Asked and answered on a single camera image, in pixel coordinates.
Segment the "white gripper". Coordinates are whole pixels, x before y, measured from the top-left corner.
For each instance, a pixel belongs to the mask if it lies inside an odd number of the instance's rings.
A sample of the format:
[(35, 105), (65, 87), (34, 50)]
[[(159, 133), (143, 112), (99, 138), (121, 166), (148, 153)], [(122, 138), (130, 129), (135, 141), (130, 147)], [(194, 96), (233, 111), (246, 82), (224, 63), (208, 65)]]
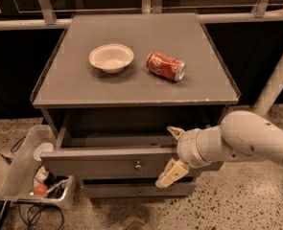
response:
[(177, 140), (177, 156), (180, 160), (174, 158), (169, 160), (163, 173), (155, 182), (157, 188), (168, 188), (189, 173), (189, 167), (197, 169), (210, 165), (200, 156), (198, 151), (197, 136), (200, 133), (199, 128), (185, 131), (180, 127), (168, 126), (167, 130)]

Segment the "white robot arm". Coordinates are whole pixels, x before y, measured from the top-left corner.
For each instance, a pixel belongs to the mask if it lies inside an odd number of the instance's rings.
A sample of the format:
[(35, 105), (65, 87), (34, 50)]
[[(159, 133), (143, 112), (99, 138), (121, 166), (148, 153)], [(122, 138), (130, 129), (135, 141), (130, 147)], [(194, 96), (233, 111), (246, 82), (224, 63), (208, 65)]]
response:
[(177, 139), (178, 159), (168, 162), (155, 182), (158, 188), (167, 188), (191, 169), (213, 162), (262, 158), (283, 166), (283, 130), (249, 111), (233, 111), (218, 126), (206, 129), (170, 126), (168, 131)]

